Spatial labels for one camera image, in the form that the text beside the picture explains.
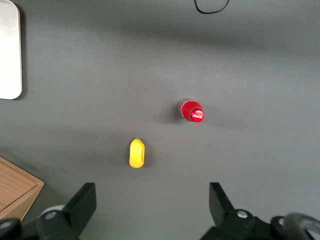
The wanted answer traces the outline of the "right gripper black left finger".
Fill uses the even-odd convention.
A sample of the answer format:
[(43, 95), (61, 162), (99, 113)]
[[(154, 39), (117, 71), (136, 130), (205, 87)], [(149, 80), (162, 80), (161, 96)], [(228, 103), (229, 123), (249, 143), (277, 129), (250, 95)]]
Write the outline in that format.
[(62, 208), (45, 210), (36, 219), (40, 240), (79, 240), (97, 207), (96, 185), (85, 183)]

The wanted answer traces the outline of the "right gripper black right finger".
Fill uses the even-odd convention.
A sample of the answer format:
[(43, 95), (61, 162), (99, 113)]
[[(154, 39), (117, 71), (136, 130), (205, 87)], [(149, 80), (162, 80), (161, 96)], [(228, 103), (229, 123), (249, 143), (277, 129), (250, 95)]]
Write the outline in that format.
[(271, 240), (270, 225), (232, 205), (218, 182), (209, 184), (209, 210), (214, 222), (202, 240)]

